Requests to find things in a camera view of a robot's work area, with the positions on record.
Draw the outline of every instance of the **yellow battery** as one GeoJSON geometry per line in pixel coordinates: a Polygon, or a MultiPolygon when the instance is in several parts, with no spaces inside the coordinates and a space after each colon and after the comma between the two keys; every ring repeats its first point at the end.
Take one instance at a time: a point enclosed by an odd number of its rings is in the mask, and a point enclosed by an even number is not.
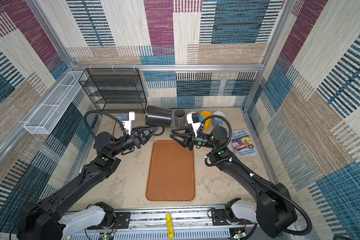
{"type": "Polygon", "coordinates": [[[175,234],[173,233],[171,214],[165,215],[165,218],[167,219],[168,237],[174,238],[175,234]]]}

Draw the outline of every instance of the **yellow mug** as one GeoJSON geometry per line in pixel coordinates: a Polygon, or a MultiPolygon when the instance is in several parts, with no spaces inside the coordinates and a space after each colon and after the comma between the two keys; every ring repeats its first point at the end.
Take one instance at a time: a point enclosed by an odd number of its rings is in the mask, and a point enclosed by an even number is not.
{"type": "MultiPolygon", "coordinates": [[[[204,112],[200,113],[200,116],[206,118],[206,117],[212,116],[212,114],[208,111],[204,111],[204,112]]],[[[210,118],[205,122],[204,129],[207,129],[209,127],[209,125],[211,125],[211,121],[212,121],[212,119],[210,118]]]]}

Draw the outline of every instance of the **black wire shelf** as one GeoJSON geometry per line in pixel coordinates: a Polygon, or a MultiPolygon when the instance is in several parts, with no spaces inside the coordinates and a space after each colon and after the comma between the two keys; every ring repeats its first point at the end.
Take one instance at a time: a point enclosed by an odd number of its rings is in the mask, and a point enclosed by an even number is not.
{"type": "Polygon", "coordinates": [[[81,86],[99,110],[108,113],[145,113],[147,98],[139,75],[133,68],[87,68],[81,86]]]}

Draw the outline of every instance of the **blue mug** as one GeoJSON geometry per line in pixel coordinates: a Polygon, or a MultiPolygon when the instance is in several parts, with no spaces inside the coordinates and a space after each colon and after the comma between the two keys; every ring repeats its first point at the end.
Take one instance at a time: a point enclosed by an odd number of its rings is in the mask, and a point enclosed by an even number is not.
{"type": "MultiPolygon", "coordinates": [[[[225,114],[220,111],[214,112],[213,115],[219,115],[219,116],[222,116],[223,118],[225,118],[225,114]]],[[[222,124],[223,124],[223,120],[221,118],[213,118],[212,119],[212,125],[214,127],[221,126],[222,124]]]]}

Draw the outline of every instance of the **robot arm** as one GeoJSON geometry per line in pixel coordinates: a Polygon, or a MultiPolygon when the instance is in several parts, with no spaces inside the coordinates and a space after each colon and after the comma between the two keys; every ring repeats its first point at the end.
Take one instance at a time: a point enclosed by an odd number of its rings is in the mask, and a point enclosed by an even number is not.
{"type": "Polygon", "coordinates": [[[114,224],[114,209],[105,203],[97,203],[90,209],[63,215],[91,188],[108,178],[119,166],[118,154],[128,154],[134,147],[140,148],[157,131],[156,126],[133,128],[130,134],[116,139],[108,132],[101,132],[95,138],[97,156],[83,166],[81,173],[67,185],[38,203],[23,205],[17,230],[19,240],[56,240],[93,225],[114,224]]]}
{"type": "Polygon", "coordinates": [[[248,203],[241,199],[234,199],[228,206],[226,205],[227,220],[238,222],[238,219],[241,218],[248,219],[258,223],[264,232],[273,238],[282,231],[295,235],[305,235],[311,231],[312,225],[309,217],[291,200],[288,189],[283,184],[274,185],[262,179],[228,149],[227,145],[231,141],[231,128],[225,118],[212,115],[200,123],[198,113],[193,113],[192,116],[187,116],[187,119],[193,119],[191,125],[193,129],[197,129],[196,133],[192,132],[190,127],[183,127],[173,129],[170,137],[183,147],[189,148],[190,151],[193,146],[211,148],[212,151],[205,157],[205,164],[207,166],[216,166],[221,171],[229,174],[256,201],[256,203],[248,203]],[[202,132],[202,125],[207,119],[213,117],[221,118],[227,123],[229,134],[221,126],[215,127],[210,134],[202,132]],[[307,221],[307,228],[303,231],[297,232],[286,229],[297,220],[295,208],[302,213],[307,221]]]}

